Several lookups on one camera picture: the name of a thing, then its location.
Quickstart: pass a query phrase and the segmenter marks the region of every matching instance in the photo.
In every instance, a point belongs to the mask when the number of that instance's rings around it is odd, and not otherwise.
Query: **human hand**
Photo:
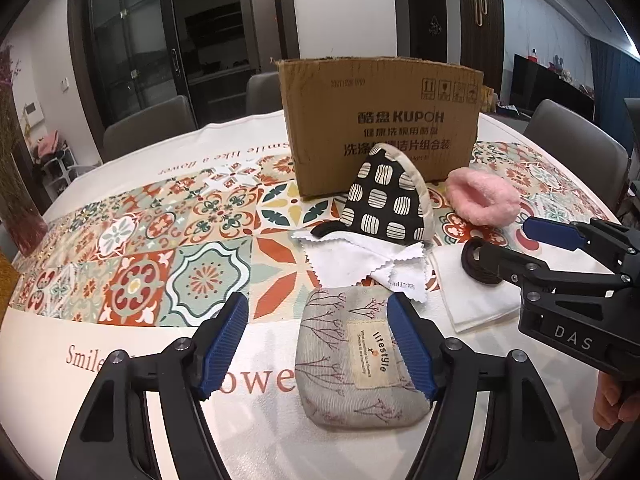
[[[631,422],[640,416],[640,391],[627,397],[620,405],[620,383],[604,372],[598,373],[598,388],[593,403],[593,421],[603,428],[610,430],[617,423]]]

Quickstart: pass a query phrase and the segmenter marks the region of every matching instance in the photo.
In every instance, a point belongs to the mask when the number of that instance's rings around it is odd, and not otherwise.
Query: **blue gripper pad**
[[[571,224],[554,222],[544,218],[530,216],[524,221],[522,230],[527,238],[539,242],[575,251],[584,248],[586,238]]]
[[[433,400],[438,387],[431,372],[431,356],[395,294],[386,302],[386,320],[415,388],[424,393],[427,399]]]
[[[204,358],[202,382],[199,387],[203,398],[209,399],[211,394],[222,386],[248,321],[249,303],[244,295],[239,294],[233,311],[226,318]]]

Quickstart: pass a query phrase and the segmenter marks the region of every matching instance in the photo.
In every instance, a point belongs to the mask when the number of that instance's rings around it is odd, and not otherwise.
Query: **pink fuzzy object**
[[[504,227],[520,212],[520,193],[496,174],[458,168],[449,173],[446,184],[451,206],[472,224]]]

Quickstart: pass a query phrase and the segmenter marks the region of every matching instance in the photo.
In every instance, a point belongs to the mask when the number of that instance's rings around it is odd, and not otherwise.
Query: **lifestyle label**
[[[384,319],[350,321],[351,375],[358,389],[395,386],[400,383],[389,326]]]

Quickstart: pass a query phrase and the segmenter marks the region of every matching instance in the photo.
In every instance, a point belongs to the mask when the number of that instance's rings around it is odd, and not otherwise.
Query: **das logo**
[[[558,339],[561,339],[565,344],[572,344],[574,346],[580,345],[580,348],[583,350],[591,348],[591,343],[593,343],[593,339],[590,337],[580,338],[578,337],[577,332],[567,332],[562,325],[556,326],[556,333],[554,335]]]

